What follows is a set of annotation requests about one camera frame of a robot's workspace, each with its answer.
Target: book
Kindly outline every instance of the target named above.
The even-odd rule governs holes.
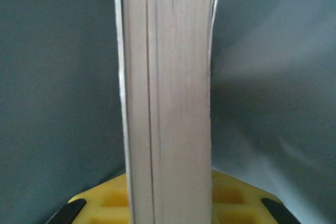
[[[133,224],[211,223],[217,0],[114,0]]]

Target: black plastic part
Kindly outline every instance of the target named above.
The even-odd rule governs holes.
[[[279,224],[301,224],[283,204],[267,198],[261,202]]]
[[[85,206],[85,199],[77,199],[62,206],[46,224],[72,224],[79,212]]]

